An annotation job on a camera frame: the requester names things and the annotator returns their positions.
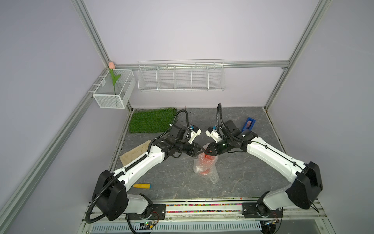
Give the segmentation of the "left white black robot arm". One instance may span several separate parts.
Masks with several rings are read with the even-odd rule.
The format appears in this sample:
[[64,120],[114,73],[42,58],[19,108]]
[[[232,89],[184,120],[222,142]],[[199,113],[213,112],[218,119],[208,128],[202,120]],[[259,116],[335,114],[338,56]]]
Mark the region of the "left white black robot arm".
[[203,147],[194,141],[200,133],[199,127],[190,124],[187,110],[177,111],[169,129],[153,138],[145,153],[120,169],[105,170],[99,175],[85,222],[91,224],[103,218],[113,221],[122,214],[151,218],[154,213],[151,199],[127,192],[146,172],[167,158],[177,159],[182,154],[195,157],[203,152]]

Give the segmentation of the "clear bubble wrap sheet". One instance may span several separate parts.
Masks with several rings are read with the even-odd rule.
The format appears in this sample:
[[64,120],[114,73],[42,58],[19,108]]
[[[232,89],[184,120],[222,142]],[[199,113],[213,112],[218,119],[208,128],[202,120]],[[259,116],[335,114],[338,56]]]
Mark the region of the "clear bubble wrap sheet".
[[197,175],[211,180],[213,184],[219,181],[219,175],[216,168],[218,156],[206,155],[204,152],[200,153],[194,160],[193,170]]

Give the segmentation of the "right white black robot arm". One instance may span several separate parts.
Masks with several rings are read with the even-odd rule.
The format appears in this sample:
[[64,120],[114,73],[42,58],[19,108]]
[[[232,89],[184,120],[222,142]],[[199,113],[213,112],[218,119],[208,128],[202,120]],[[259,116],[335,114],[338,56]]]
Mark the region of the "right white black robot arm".
[[257,200],[255,214],[268,217],[279,208],[295,205],[301,209],[314,208],[314,201],[323,190],[319,166],[314,162],[297,160],[264,141],[258,134],[239,130],[233,121],[224,121],[222,104],[216,109],[216,125],[206,131],[214,141],[205,149],[205,154],[216,157],[240,149],[262,160],[283,175],[289,185],[267,191]]

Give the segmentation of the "red plastic wine glass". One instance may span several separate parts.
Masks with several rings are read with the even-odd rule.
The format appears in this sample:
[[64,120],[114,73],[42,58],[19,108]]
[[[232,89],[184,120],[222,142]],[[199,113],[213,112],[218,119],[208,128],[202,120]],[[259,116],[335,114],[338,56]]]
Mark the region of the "red plastic wine glass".
[[200,155],[196,164],[197,172],[203,176],[208,175],[209,173],[211,173],[217,159],[217,157],[211,157],[205,154]]

